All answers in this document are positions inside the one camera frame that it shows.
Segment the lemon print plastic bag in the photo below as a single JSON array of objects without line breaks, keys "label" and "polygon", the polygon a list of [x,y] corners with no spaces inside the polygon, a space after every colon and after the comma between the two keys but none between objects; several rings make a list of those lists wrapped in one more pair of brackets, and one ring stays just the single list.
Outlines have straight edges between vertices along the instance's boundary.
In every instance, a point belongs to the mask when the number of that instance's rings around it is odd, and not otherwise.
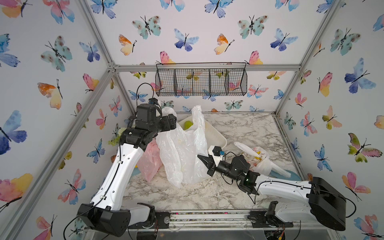
[{"label": "lemon print plastic bag", "polygon": [[168,181],[176,188],[194,185],[207,179],[207,167],[197,155],[208,156],[205,136],[205,118],[202,108],[192,108],[193,125],[183,130],[179,123],[176,128],[159,133],[156,137],[160,159],[165,167]]}]

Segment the pink plastic bag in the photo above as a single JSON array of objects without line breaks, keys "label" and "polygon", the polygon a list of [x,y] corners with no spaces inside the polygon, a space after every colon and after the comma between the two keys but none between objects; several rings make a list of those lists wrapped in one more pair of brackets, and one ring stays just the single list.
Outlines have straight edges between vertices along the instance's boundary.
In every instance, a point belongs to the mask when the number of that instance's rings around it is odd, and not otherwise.
[{"label": "pink plastic bag", "polygon": [[146,181],[150,182],[162,165],[160,149],[156,139],[153,139],[139,159],[137,163],[138,169],[141,171]]}]

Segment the clear white plastic bag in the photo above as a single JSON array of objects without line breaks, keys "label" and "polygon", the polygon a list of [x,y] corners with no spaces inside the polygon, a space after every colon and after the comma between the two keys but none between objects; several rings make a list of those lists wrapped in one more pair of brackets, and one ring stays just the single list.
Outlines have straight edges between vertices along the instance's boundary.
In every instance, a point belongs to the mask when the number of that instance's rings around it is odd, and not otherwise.
[{"label": "clear white plastic bag", "polygon": [[261,175],[269,176],[275,172],[283,177],[290,178],[291,173],[283,170],[270,160],[270,154],[261,147],[250,148],[247,145],[234,142],[234,145],[239,148],[245,155],[246,161],[251,165],[251,171]]}]

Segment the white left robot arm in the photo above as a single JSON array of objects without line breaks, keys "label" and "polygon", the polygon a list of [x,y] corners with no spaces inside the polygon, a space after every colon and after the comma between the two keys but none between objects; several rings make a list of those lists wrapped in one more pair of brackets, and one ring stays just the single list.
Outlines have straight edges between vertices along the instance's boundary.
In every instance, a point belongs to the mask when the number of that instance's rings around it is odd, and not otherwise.
[{"label": "white left robot arm", "polygon": [[130,122],[120,136],[117,156],[101,188],[89,204],[81,204],[77,213],[77,217],[89,229],[115,237],[121,237],[130,226],[155,226],[154,206],[138,203],[123,210],[123,195],[149,143],[158,133],[177,127],[177,118],[173,114],[163,116],[155,98],[137,106],[137,112],[130,117]]}]

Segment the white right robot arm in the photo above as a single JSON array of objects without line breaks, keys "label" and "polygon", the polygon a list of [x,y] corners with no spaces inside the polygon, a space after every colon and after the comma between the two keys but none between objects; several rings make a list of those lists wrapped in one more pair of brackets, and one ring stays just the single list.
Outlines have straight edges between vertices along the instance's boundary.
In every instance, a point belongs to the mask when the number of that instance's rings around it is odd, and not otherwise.
[{"label": "white right robot arm", "polygon": [[270,203],[265,213],[273,224],[296,221],[317,221],[323,226],[336,230],[346,230],[347,199],[322,178],[311,181],[290,181],[271,178],[250,170],[244,156],[236,156],[231,163],[223,156],[197,156],[207,167],[207,174],[219,173],[235,182],[247,195],[267,195],[286,199],[287,202]]}]

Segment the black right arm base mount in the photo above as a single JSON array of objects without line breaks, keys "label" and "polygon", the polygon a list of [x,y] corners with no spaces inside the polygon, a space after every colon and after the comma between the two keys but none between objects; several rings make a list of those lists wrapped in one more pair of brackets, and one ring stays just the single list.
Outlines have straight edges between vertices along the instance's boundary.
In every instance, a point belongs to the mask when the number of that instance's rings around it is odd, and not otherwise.
[{"label": "black right arm base mount", "polygon": [[276,207],[278,203],[278,201],[272,201],[267,210],[250,211],[247,219],[251,221],[253,228],[292,228],[294,226],[292,222],[283,222],[277,218]]}]

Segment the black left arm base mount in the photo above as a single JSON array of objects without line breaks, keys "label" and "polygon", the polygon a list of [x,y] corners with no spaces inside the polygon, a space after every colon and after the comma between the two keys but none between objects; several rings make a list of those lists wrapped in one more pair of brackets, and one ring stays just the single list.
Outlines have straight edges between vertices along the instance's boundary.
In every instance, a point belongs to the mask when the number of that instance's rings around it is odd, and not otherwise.
[{"label": "black left arm base mount", "polygon": [[149,208],[149,214],[145,221],[133,225],[134,229],[168,229],[171,222],[171,213],[157,211],[155,206],[138,203],[139,206]]}]

